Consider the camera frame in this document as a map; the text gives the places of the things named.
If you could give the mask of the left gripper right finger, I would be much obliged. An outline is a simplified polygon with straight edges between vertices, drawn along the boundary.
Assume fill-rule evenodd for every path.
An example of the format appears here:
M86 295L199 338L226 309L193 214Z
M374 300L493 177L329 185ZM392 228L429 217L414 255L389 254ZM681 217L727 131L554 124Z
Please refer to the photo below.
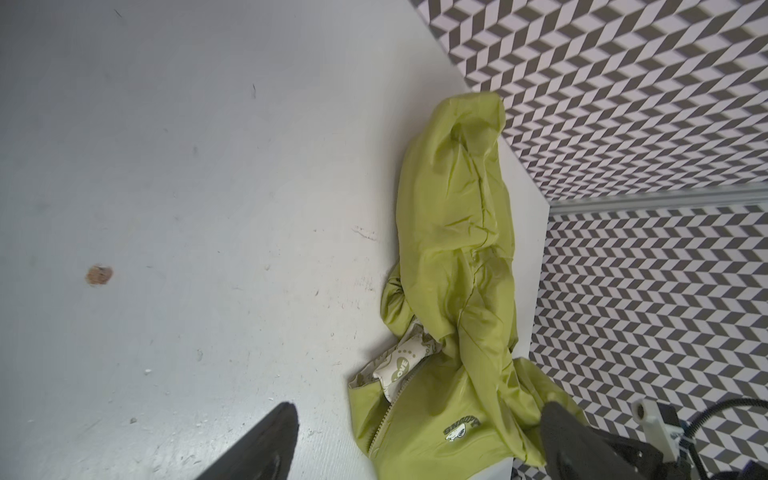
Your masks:
M540 433L551 479L630 480L642 476L558 403L542 410Z

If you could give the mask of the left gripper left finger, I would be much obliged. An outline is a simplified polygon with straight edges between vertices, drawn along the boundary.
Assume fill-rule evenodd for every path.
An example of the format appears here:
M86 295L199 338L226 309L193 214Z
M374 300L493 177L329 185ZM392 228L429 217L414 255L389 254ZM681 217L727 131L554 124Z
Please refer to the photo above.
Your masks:
M204 470L199 480L286 480L299 433L296 406L282 402Z

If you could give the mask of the lime green zip jacket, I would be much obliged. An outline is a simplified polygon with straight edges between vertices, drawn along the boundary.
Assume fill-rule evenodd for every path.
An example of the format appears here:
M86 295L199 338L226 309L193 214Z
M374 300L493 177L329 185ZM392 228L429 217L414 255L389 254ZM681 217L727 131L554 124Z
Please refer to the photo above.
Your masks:
M546 463L541 414L578 404L513 351L514 227L501 98L439 104L411 141L396 201L399 257L380 314L397 343L348 385L352 430L380 479L468 479L505 459Z

